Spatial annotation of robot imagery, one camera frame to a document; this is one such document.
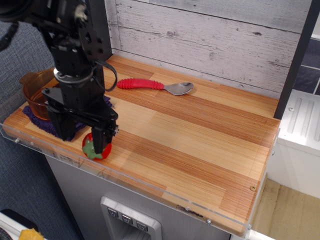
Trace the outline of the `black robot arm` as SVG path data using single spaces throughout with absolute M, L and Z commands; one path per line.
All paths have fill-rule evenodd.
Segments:
M 93 148 L 101 154 L 118 132 L 118 114 L 105 102 L 103 40 L 81 0 L 3 0 L 0 19 L 12 24 L 1 49 L 10 45 L 20 22 L 36 27 L 54 59 L 57 88 L 42 91 L 49 119 L 65 140 L 80 122 L 91 127 Z

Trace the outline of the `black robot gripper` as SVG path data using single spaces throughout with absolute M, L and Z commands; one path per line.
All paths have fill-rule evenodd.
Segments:
M 45 88 L 46 109 L 53 127 L 53 135 L 63 141 L 71 141 L 76 133 L 76 122 L 91 127 L 93 147 L 101 154 L 118 132 L 118 114 L 105 102 L 104 69 L 93 66 L 83 75 L 67 75 L 53 71 L 59 87 Z

